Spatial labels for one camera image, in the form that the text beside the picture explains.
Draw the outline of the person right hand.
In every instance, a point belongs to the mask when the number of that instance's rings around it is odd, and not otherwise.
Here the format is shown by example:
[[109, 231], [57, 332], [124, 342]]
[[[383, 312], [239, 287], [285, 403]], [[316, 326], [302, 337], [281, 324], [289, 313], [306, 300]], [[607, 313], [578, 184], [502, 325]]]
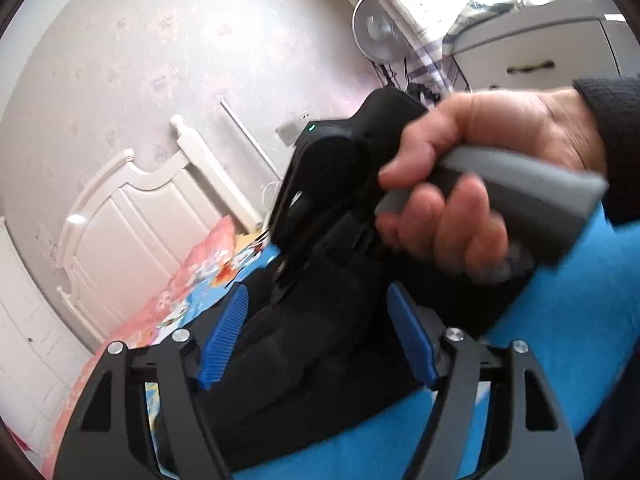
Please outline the person right hand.
[[480, 278], [508, 253], [503, 218], [489, 208], [484, 182], [461, 177], [449, 196], [427, 183], [440, 155], [459, 143], [502, 148], [571, 170], [606, 173], [596, 118], [573, 88], [547, 92], [461, 92], [409, 124], [394, 159], [378, 174], [382, 188], [408, 188], [401, 212], [375, 224], [385, 244], [442, 269]]

